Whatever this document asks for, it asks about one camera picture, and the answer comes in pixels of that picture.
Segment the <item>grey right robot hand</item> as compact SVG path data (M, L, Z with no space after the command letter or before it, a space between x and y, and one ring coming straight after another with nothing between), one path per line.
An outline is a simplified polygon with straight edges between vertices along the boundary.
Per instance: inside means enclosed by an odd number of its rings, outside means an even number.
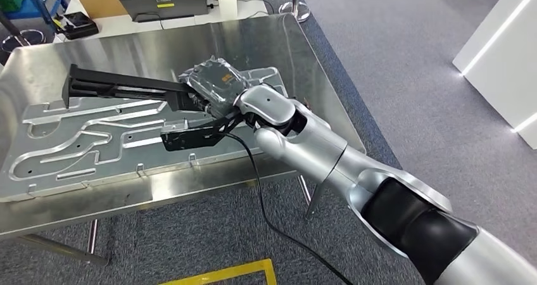
M231 113L237 97L252 86L226 60L214 56L180 74L178 81L193 89L189 98L214 118Z

